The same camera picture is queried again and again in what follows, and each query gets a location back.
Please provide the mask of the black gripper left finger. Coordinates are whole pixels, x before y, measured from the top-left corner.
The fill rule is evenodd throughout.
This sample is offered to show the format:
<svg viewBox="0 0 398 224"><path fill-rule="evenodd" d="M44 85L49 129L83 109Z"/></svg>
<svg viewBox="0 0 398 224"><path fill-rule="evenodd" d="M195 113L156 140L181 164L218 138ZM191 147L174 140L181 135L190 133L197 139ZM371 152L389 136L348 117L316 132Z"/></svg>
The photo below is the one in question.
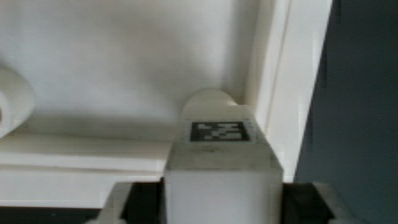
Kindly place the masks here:
<svg viewBox="0 0 398 224"><path fill-rule="evenodd" d="M87 224L163 224L163 183L119 182Z"/></svg>

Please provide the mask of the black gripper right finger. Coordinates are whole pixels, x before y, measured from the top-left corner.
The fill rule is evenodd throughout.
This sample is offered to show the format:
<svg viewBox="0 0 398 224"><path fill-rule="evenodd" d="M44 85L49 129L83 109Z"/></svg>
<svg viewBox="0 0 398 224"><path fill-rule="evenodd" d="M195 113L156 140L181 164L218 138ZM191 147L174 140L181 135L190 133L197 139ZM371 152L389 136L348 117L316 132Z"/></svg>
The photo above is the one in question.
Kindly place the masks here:
<svg viewBox="0 0 398 224"><path fill-rule="evenodd" d="M355 224L353 213L328 184L284 185L280 224Z"/></svg>

